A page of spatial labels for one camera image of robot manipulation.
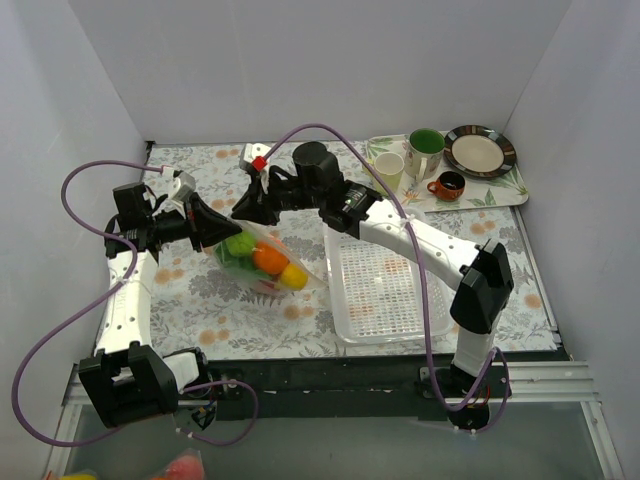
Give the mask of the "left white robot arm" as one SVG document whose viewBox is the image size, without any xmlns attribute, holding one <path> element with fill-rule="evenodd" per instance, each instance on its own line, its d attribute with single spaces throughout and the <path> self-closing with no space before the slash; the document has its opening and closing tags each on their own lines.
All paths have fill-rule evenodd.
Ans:
<svg viewBox="0 0 640 480">
<path fill-rule="evenodd" d="M 110 284 L 103 328 L 92 356 L 81 361 L 79 378 L 103 424 L 121 427 L 171 414 L 182 391 L 193 400 L 213 386 L 198 347 L 159 355 L 151 341 L 153 281 L 164 245 L 189 240 L 202 251 L 240 233 L 240 227 L 211 209 L 190 180 L 173 180 L 154 197 L 138 182 L 113 191 L 117 213 L 105 228 Z"/>
</svg>

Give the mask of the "clear zip top bag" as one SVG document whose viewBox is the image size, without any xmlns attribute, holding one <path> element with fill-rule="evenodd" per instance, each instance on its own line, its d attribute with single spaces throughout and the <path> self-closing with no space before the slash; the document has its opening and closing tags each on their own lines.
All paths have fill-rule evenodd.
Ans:
<svg viewBox="0 0 640 480">
<path fill-rule="evenodd" d="M 217 243 L 212 254 L 233 280 L 258 293 L 281 297 L 324 288 L 326 283 L 260 225 L 238 223 L 240 232 Z"/>
</svg>

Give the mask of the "fake orange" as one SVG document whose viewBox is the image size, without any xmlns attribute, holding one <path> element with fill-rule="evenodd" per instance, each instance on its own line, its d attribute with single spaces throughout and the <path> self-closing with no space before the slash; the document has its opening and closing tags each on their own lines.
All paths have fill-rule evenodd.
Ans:
<svg viewBox="0 0 640 480">
<path fill-rule="evenodd" d="M 290 263 L 286 255 L 262 242 L 256 244 L 252 261 L 256 268 L 271 276 L 279 275 Z"/>
</svg>

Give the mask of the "fake green cabbage ball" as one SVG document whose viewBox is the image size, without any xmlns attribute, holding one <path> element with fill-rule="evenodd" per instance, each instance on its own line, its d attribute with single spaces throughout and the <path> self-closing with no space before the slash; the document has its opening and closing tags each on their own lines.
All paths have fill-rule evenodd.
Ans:
<svg viewBox="0 0 640 480">
<path fill-rule="evenodd" d="M 256 248 L 256 238 L 247 231 L 242 231 L 224 241 L 228 253 L 234 258 L 251 257 Z"/>
</svg>

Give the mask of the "fake yellow lemon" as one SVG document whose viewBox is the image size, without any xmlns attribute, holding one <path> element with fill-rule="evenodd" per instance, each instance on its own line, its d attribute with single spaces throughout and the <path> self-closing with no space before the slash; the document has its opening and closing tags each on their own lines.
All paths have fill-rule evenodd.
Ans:
<svg viewBox="0 0 640 480">
<path fill-rule="evenodd" d="M 289 263 L 279 275 L 279 284 L 287 289 L 303 290 L 308 281 L 308 274 L 294 263 Z"/>
</svg>

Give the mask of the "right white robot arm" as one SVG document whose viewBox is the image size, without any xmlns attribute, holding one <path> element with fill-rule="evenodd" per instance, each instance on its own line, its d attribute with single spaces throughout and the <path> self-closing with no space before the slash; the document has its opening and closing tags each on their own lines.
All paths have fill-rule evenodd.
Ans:
<svg viewBox="0 0 640 480">
<path fill-rule="evenodd" d="M 232 218 L 272 226 L 285 211 L 315 209 L 327 227 L 389 249 L 434 274 L 455 293 L 450 314 L 459 335 L 451 384 L 469 398 L 486 389 L 495 326 L 514 286 L 504 245 L 458 239 L 410 218 L 376 190 L 345 179 L 336 156 L 320 142 L 294 150 L 294 173 L 270 165 L 269 151 L 263 144 L 244 147 L 240 166 L 250 184 Z"/>
</svg>

